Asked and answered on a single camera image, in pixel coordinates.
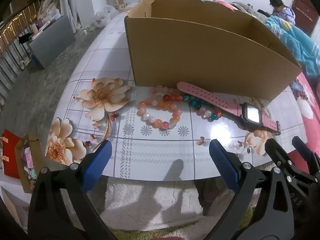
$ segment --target watch screen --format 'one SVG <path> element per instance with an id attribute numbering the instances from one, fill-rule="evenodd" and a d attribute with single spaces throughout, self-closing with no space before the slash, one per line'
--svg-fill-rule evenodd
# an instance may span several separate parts
<path id="1" fill-rule="evenodd" d="M 260 123 L 259 110 L 254 106 L 247 105 L 247 118 L 251 122 Z"/>

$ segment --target brown door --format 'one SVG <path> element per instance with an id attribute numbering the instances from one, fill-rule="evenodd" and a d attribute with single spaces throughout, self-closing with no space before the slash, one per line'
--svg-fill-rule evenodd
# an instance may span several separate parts
<path id="1" fill-rule="evenodd" d="M 296 15 L 296 26 L 310 36 L 319 17 L 311 1 L 294 0 L 292 9 Z"/>

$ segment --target railing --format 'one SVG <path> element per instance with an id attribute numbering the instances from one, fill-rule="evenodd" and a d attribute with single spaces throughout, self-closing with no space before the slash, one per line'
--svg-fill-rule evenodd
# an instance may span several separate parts
<path id="1" fill-rule="evenodd" d="M 4 100 L 22 70 L 19 63 L 30 57 L 28 47 L 18 38 L 31 32 L 30 25 L 36 22 L 39 8 L 40 1 L 31 0 L 0 23 L 0 97 Z"/>

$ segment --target metal screw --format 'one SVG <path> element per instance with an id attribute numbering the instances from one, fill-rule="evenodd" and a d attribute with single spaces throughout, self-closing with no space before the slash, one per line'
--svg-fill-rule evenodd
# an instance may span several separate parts
<path id="1" fill-rule="evenodd" d="M 252 167 L 252 165 L 250 163 L 243 163 L 242 166 L 247 170 L 250 170 Z"/>
<path id="2" fill-rule="evenodd" d="M 41 172 L 42 174 L 47 173 L 47 171 L 48 171 L 48 168 L 47 168 L 47 167 L 43 167 L 43 168 L 40 170 L 40 172 Z"/>
<path id="3" fill-rule="evenodd" d="M 78 169 L 78 167 L 79 167 L 79 164 L 78 164 L 78 163 L 72 163 L 72 164 L 70 165 L 70 169 L 72 169 L 72 170 L 76 170 L 76 169 Z"/>
<path id="4" fill-rule="evenodd" d="M 275 171 L 275 173 L 278 173 L 278 174 L 281 172 L 281 170 L 278 167 L 275 167 L 273 170 Z"/>

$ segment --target red bag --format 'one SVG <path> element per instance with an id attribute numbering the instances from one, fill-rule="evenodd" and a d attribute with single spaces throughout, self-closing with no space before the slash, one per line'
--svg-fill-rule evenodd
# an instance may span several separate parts
<path id="1" fill-rule="evenodd" d="M 4 130 L 2 136 L 8 140 L 8 142 L 5 142 L 5 139 L 3 140 L 2 155 L 9 158 L 9 161 L 2 161 L 4 174 L 13 178 L 20 179 L 14 147 L 21 138 L 6 129 Z"/>

